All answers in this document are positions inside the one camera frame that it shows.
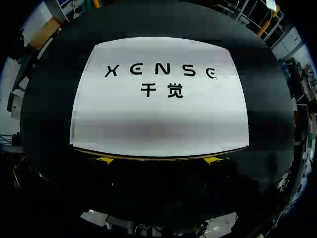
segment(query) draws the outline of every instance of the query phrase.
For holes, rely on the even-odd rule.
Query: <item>black surface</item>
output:
[[[95,44],[139,36],[186,38],[229,49],[245,95],[250,146],[225,157],[237,162],[241,174],[258,180],[261,190],[279,180],[293,160],[295,125],[274,55],[238,22],[190,3],[119,3],[84,13],[63,28],[35,68],[22,105],[21,139],[37,170],[64,186],[96,181],[95,167],[69,146],[79,79]]]

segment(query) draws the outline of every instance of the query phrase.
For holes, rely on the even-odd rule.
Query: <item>logo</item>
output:
[[[142,74],[142,66],[143,63],[135,63],[133,65],[131,65],[130,67],[130,73],[132,75],[141,75]],[[105,78],[107,78],[108,76],[118,76],[117,74],[117,69],[120,67],[119,64],[117,65],[108,65],[108,72],[105,75]],[[184,71],[184,75],[188,76],[188,77],[195,77],[196,76],[196,72],[194,69],[194,66],[192,64],[183,64],[182,69]],[[164,66],[161,63],[156,63],[154,65],[154,73],[155,74],[159,74],[159,72],[162,72],[165,75],[169,75],[171,72],[171,65],[170,63],[166,63],[166,66]],[[214,80],[218,80],[218,78],[215,76],[215,69],[214,68],[206,68],[206,75]]]

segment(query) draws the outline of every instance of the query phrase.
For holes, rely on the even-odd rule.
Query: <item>wire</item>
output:
[[[134,230],[134,235],[136,234],[137,228],[138,228],[139,226],[144,226],[143,229],[141,230],[141,232],[144,231],[145,228],[146,228],[146,226],[145,226],[144,224],[139,224],[139,225],[137,225],[137,227],[136,227],[135,230]]]
[[[18,184],[18,186],[19,186],[19,188],[20,188],[20,183],[19,183],[18,178],[17,178],[16,175],[15,175],[14,169],[13,169],[13,174],[14,174],[14,177],[15,177],[15,181],[16,181],[16,183]]]
[[[13,170],[15,170],[15,169],[19,168],[19,167],[20,167],[20,165],[21,165],[21,163],[22,163],[22,161],[23,161],[25,158],[26,158],[26,156],[24,156],[24,157],[22,158],[22,160],[20,161],[20,163],[19,163],[19,165],[18,165],[18,166],[14,166]]]
[[[271,21],[271,20],[272,20],[272,17],[273,17],[273,12],[271,11],[271,18],[269,19],[269,21]]]
[[[73,10],[74,10],[75,13],[77,13],[77,12],[75,11],[75,0],[73,0],[72,3],[73,3]]]

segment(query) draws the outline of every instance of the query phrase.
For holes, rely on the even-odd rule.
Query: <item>wall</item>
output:
[[[24,45],[26,46],[45,24],[51,19],[46,4],[42,2],[23,25]],[[0,134],[14,134],[20,130],[19,120],[10,117],[6,110],[15,77],[20,69],[17,61],[7,58],[0,76]]]

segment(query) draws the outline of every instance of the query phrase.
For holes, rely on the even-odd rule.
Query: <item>yellow bracket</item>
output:
[[[210,158],[205,158],[204,159],[208,164],[215,162],[215,161],[220,161],[222,159],[216,158],[216,157],[210,157]]]

